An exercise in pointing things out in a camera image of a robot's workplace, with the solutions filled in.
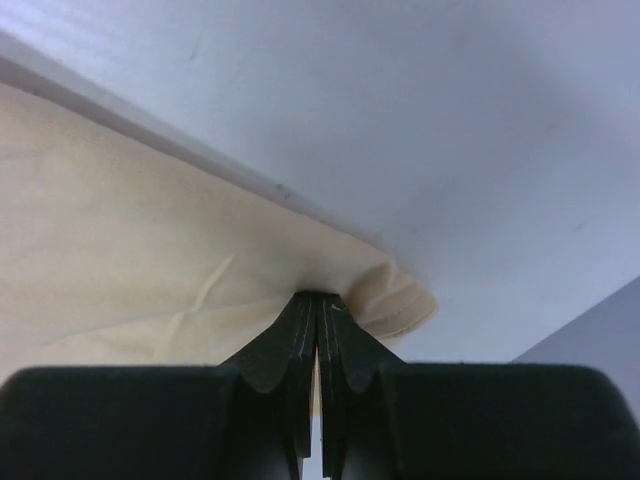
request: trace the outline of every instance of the beige fabric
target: beige fabric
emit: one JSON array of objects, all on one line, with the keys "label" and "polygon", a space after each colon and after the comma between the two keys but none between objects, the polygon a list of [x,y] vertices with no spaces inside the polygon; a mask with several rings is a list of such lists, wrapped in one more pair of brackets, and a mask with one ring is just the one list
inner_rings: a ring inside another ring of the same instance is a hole
[{"label": "beige fabric", "polygon": [[0,380],[218,363],[300,289],[340,293],[379,338],[435,308],[371,246],[0,85]]}]

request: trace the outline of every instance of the black plastic part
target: black plastic part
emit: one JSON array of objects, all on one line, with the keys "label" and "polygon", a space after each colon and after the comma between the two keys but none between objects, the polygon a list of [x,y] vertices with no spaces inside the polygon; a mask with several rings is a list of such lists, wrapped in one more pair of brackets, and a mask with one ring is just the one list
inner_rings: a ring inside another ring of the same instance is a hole
[{"label": "black plastic part", "polygon": [[0,390],[0,479],[299,479],[308,298],[220,367],[29,369]]},{"label": "black plastic part", "polygon": [[638,428],[581,367],[383,366],[401,479],[638,479]]},{"label": "black plastic part", "polygon": [[640,479],[638,428],[597,371],[406,364],[335,296],[318,359],[333,480]]},{"label": "black plastic part", "polygon": [[299,480],[316,349],[333,480],[640,479],[604,375],[405,364],[317,292],[219,367],[19,372],[0,389],[0,479]]}]

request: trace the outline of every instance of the black plastic object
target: black plastic object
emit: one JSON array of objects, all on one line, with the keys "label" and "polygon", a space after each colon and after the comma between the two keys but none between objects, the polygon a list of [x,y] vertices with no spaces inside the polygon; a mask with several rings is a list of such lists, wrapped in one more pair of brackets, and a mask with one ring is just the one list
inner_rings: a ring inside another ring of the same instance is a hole
[{"label": "black plastic object", "polygon": [[339,296],[302,292],[219,367],[14,375],[0,479],[299,479],[316,349],[334,480],[640,478],[640,434],[604,375],[406,364]]},{"label": "black plastic object", "polygon": [[2,480],[298,479],[315,322],[296,296],[219,367],[23,370],[0,390]]}]

